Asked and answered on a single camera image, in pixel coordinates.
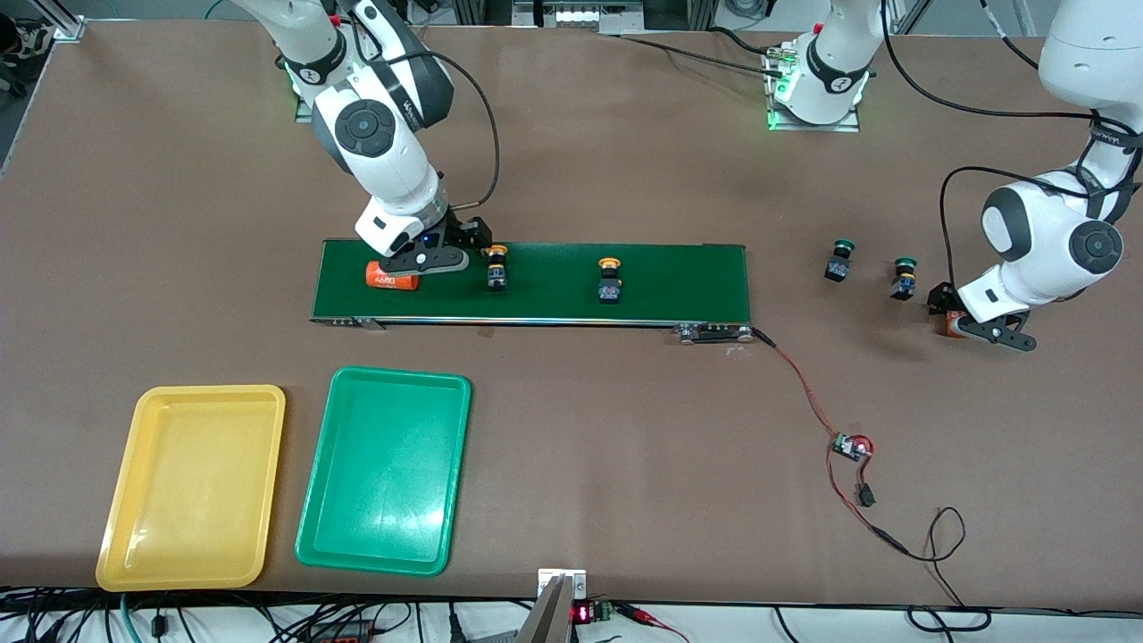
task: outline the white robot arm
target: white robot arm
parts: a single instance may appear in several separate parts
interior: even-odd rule
[[[235,2],[273,37],[326,151],[369,192],[354,230],[382,255],[385,272],[463,270],[466,249],[491,243],[479,217],[462,225],[453,215],[414,135],[448,115],[453,81],[387,2],[349,8],[368,39],[352,24],[335,27],[317,0]]]
[[[1143,154],[1143,11],[1134,0],[1064,0],[1040,55],[1056,97],[1097,110],[1084,154],[1037,178],[1088,196],[1021,180],[984,203],[984,234],[1004,262],[958,289],[985,323],[1086,288],[1119,263],[1113,226],[1135,190]]]
[[[860,99],[884,39],[881,0],[834,0],[821,31],[791,45],[796,63],[774,99],[808,123],[838,122]]]

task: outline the brown table surface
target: brown table surface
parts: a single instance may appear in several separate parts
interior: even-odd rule
[[[751,62],[721,37],[660,38]],[[877,442],[873,522],[920,548],[936,508],[958,507],[968,540],[942,570],[973,604],[1143,608],[1143,262],[1128,250],[1078,300],[1037,311],[1031,355],[940,338],[922,304],[944,278],[944,174],[1062,166],[1082,123],[958,113],[879,57],[861,134],[770,132],[757,77],[637,43],[437,27],[426,41],[495,105],[503,176],[480,214],[498,238],[745,243],[757,324],[839,428]],[[1062,106],[996,40],[898,42],[943,96]],[[255,588],[527,596],[536,569],[583,566],[591,592],[632,600],[949,602],[834,497],[825,434],[762,345],[311,324],[320,241],[353,234],[366,194],[291,121],[274,55],[257,24],[199,21],[98,23],[57,47],[0,182],[0,582],[94,584],[145,391],[265,383],[289,404]],[[490,143],[457,79],[453,115],[421,139],[467,200],[487,184]],[[967,279],[994,260],[977,214],[1001,180],[956,180]],[[1122,228],[1130,248],[1138,220]],[[857,242],[841,284],[822,278],[838,236]],[[920,260],[908,303],[887,296],[900,255]],[[440,577],[294,558],[329,378],[346,364],[472,381]],[[849,489],[853,467],[837,468]]]

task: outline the metal bracket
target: metal bracket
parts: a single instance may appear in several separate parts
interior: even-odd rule
[[[570,577],[574,589],[573,598],[582,601],[588,597],[588,572],[584,570],[560,569],[543,569],[536,573],[536,596],[544,593],[544,588],[547,587],[553,577]]]
[[[671,333],[679,336],[679,344],[684,346],[745,344],[754,337],[744,324],[676,324]]]
[[[972,316],[965,315],[957,319],[956,331],[969,338],[1029,353],[1036,351],[1036,338],[1021,332],[1024,324],[1028,324],[1028,316],[1029,313],[1025,310],[980,323],[980,321],[973,321]]]
[[[766,77],[764,88],[766,90],[766,124],[773,131],[861,131],[857,122],[857,103],[861,102],[858,91],[854,106],[849,107],[849,113],[838,122],[831,124],[814,124],[801,120],[782,103],[774,99],[774,95],[780,90],[785,90],[784,83],[790,82],[791,74],[798,67],[797,54],[792,40],[783,42],[782,47],[775,47],[762,56],[762,67],[782,72],[783,78]]]
[[[354,316],[353,323],[357,327],[365,329],[366,331],[384,331],[385,328],[381,325],[379,321],[373,316]]]

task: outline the black cable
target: black cable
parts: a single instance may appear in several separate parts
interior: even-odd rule
[[[110,604],[105,605],[104,609],[103,609],[103,627],[104,627],[104,630],[107,633],[107,643],[115,643],[111,638],[111,605]]]
[[[945,198],[945,194],[949,191],[949,182],[952,180],[953,176],[956,176],[956,175],[958,175],[958,174],[960,174],[962,171],[981,171],[981,172],[984,172],[984,174],[996,174],[998,176],[1005,176],[1007,178],[1013,178],[1015,180],[1026,180],[1028,183],[1032,183],[1033,185],[1038,185],[1038,186],[1040,186],[1040,187],[1042,187],[1045,190],[1048,190],[1050,192],[1057,192],[1057,193],[1068,194],[1068,195],[1071,195],[1071,196],[1079,196],[1081,199],[1088,198],[1088,194],[1086,192],[1077,192],[1074,190],[1068,190],[1065,187],[1058,187],[1056,185],[1053,185],[1052,183],[1048,183],[1048,182],[1039,179],[1039,178],[1032,178],[1032,177],[1029,177],[1029,176],[1024,176],[1022,174],[1016,174],[1014,171],[1007,171],[1007,170],[1004,170],[1004,169],[997,169],[994,167],[985,167],[985,166],[980,166],[980,164],[966,164],[966,166],[958,167],[957,169],[953,169],[952,171],[950,171],[949,174],[946,174],[945,177],[944,177],[944,180],[941,182],[941,195],[940,195],[940,199],[938,199],[938,202],[937,202],[937,207],[938,207],[938,214],[941,216],[941,235],[944,238],[944,256],[945,256],[945,260],[946,260],[948,266],[949,266],[949,283],[953,287],[953,289],[956,289],[956,287],[957,287],[957,279],[956,279],[956,276],[953,274],[953,267],[952,267],[952,241],[949,239],[949,220],[948,220],[948,215],[945,212],[944,198]]]
[[[1008,47],[1013,54],[1016,54],[1016,56],[1028,63],[1030,67],[1034,70],[1040,69],[1039,63],[1030,58],[1020,47],[1016,47],[1016,43],[1013,42],[1012,39],[1008,38],[1008,34],[1004,32],[1004,27],[1000,26],[1000,22],[997,21],[997,17],[992,14],[992,9],[989,8],[988,0],[981,0],[981,8],[984,9],[984,15],[988,16],[989,22],[992,23],[992,27],[996,29],[997,35],[1000,37],[1000,41],[1005,43],[1005,47]]]
[[[358,57],[361,58],[361,61],[368,63],[371,58],[366,58],[365,57],[365,51],[361,50],[361,34],[358,33],[358,27],[360,27],[360,26],[361,26],[361,22],[358,21],[358,17],[355,15],[353,15],[353,13],[350,13],[350,31],[353,32],[353,47],[358,51]]]
[[[94,613],[95,613],[95,605],[93,604],[83,612],[83,616],[80,617],[79,625],[75,626],[75,630],[71,633],[71,635],[66,638],[64,643],[75,643],[77,641],[79,641],[79,633],[83,630],[83,625],[87,624],[87,619],[91,618],[91,614]]]
[[[1007,112],[1000,110],[985,110],[981,107],[970,107],[967,105],[961,105],[959,103],[953,103],[952,101],[946,101],[940,96],[934,95],[929,90],[918,85],[917,81],[913,80],[911,75],[909,75],[909,72],[905,71],[905,67],[901,65],[901,59],[897,58],[897,53],[893,48],[893,39],[889,37],[889,21],[886,17],[887,5],[888,0],[881,0],[881,29],[885,31],[885,49],[886,51],[888,51],[889,59],[893,61],[893,66],[896,67],[897,72],[901,74],[901,78],[905,79],[905,82],[908,82],[910,87],[916,89],[921,96],[925,96],[929,101],[933,101],[934,103],[938,103],[946,107],[952,107],[958,111],[981,114],[981,115],[996,115],[1006,118],[1072,118],[1082,120],[1092,119],[1089,114],[1079,112]]]
[[[790,626],[788,626],[785,624],[785,619],[782,618],[782,608],[774,605],[774,614],[778,617],[778,625],[782,626],[782,632],[785,633],[786,638],[790,640],[790,643],[801,643],[800,641],[798,641],[798,637],[794,636],[792,632],[790,632]]]
[[[1143,617],[1143,612],[1133,612],[1130,610],[1058,610],[1055,608],[1045,608],[1045,612],[1056,612],[1058,614],[1068,614],[1070,617],[1089,617],[1093,614],[1121,614],[1127,617]]]
[[[638,42],[640,45],[646,45],[648,47],[655,47],[656,49],[662,49],[664,51],[670,51],[672,54],[679,54],[680,56],[688,56],[695,58],[696,61],[703,61],[706,63],[722,65],[736,70],[749,71],[751,73],[760,73],[762,75],[769,75],[772,78],[782,78],[782,72],[777,70],[768,70],[762,67],[754,67],[750,65],[744,65],[741,63],[733,63],[730,61],[724,61],[721,58],[712,58],[710,56],[704,56],[702,54],[695,54],[694,51],[687,51],[686,49],[679,49],[678,47],[671,47],[670,45],[662,45],[660,42],[652,42],[650,40],[640,40],[638,38],[620,38],[624,42]]]
[[[425,57],[425,56],[430,56],[430,57],[433,57],[433,58],[439,58],[440,61],[443,61],[445,63],[447,63],[449,66],[451,66],[456,71],[461,72],[461,75],[463,75],[465,79],[467,79],[469,82],[472,83],[472,88],[475,89],[477,94],[480,95],[480,101],[485,104],[485,110],[488,112],[488,124],[491,127],[491,130],[493,130],[493,182],[491,182],[491,184],[488,185],[488,191],[485,192],[485,195],[480,196],[479,200],[475,200],[475,201],[470,202],[470,203],[462,203],[462,204],[458,204],[458,206],[453,206],[453,210],[454,211],[459,211],[462,209],[470,209],[470,208],[482,206],[482,204],[485,204],[485,202],[488,199],[491,198],[493,192],[496,191],[496,183],[499,182],[499,155],[501,155],[499,154],[499,129],[496,127],[496,114],[493,113],[493,104],[491,104],[491,102],[488,101],[488,95],[485,94],[485,89],[482,87],[480,87],[480,83],[477,82],[477,79],[473,78],[473,75],[471,73],[469,73],[469,70],[466,70],[463,66],[461,66],[461,63],[457,63],[453,58],[449,58],[448,56],[446,56],[445,54],[441,54],[439,51],[431,51],[431,50],[427,50],[427,49],[423,50],[423,51],[413,51],[410,54],[405,54],[402,56],[397,56],[395,58],[390,59],[390,61],[385,61],[385,62],[389,63],[390,65],[392,65],[392,64],[395,64],[395,63],[399,63],[399,62],[402,62],[402,61],[407,61],[409,58],[417,58],[417,57]]]
[[[379,617],[381,612],[384,611],[385,608],[389,606],[389,605],[390,605],[389,603],[383,603],[381,605],[381,609],[377,610],[377,613],[373,614],[373,628],[377,632],[377,634],[386,634],[386,633],[393,632],[398,627],[401,627],[402,625],[409,622],[409,619],[413,618],[413,608],[408,603],[405,603],[405,609],[407,611],[405,612],[405,618],[401,619],[400,622],[398,622],[397,625],[394,625],[392,627],[377,628],[377,617]]]
[[[191,626],[186,624],[186,617],[183,616],[183,606],[176,605],[175,611],[178,613],[178,622],[183,624],[183,634],[186,635],[186,640],[190,641],[191,643],[198,643],[197,641],[194,641],[194,635],[191,634]]]
[[[354,23],[361,25],[361,29],[365,30],[365,34],[369,37],[369,40],[373,40],[373,46],[377,49],[377,53],[374,54],[374,56],[371,58],[369,58],[368,61],[366,61],[366,62],[376,61],[382,55],[382,53],[383,53],[382,51],[382,47],[381,47],[381,41],[377,40],[377,37],[374,35],[373,32],[369,31],[368,27],[366,27],[363,24],[361,24],[361,21],[359,21],[358,17],[357,17],[357,15],[353,14],[352,11],[350,13],[350,19],[353,21]],[[358,55],[359,56],[361,55],[361,49],[358,49]]]
[[[1016,43],[1013,42],[1010,38],[1008,38],[1007,35],[1001,35],[1000,37],[1000,41],[1004,42],[1009,49],[1012,49],[1012,53],[1016,54],[1016,56],[1018,56],[1020,59],[1022,59],[1025,63],[1028,63],[1028,65],[1030,67],[1032,67],[1034,70],[1039,70],[1040,69],[1040,64],[1037,63],[1036,61],[1033,61],[1031,57],[1029,57],[1029,55],[1025,54],[1023,49],[1021,49],[1020,47],[1016,47]]]
[[[928,616],[933,617],[933,620],[936,621],[937,624],[936,627],[933,627],[930,625],[921,625],[920,622],[918,622],[917,616],[914,613],[917,611],[922,611]],[[972,613],[984,616],[984,620],[976,625],[952,626],[944,622],[944,619],[941,618],[941,614],[938,614],[936,610],[927,605],[909,605],[908,608],[905,608],[905,618],[909,619],[910,625],[912,625],[913,627],[916,627],[921,632],[927,632],[928,634],[943,634],[949,643],[956,643],[956,641],[953,641],[952,638],[953,633],[966,634],[970,632],[983,632],[988,629],[989,626],[992,625],[991,610],[972,611]]]
[[[772,47],[754,47],[753,45],[750,45],[745,40],[738,38],[737,33],[730,31],[729,29],[726,29],[725,26],[711,26],[708,27],[706,31],[711,33],[721,33],[722,35],[726,35],[730,40],[734,40],[734,43],[737,45],[738,47],[742,47],[743,49],[750,51],[751,54],[758,54],[759,56],[765,56],[766,50],[772,48]]]

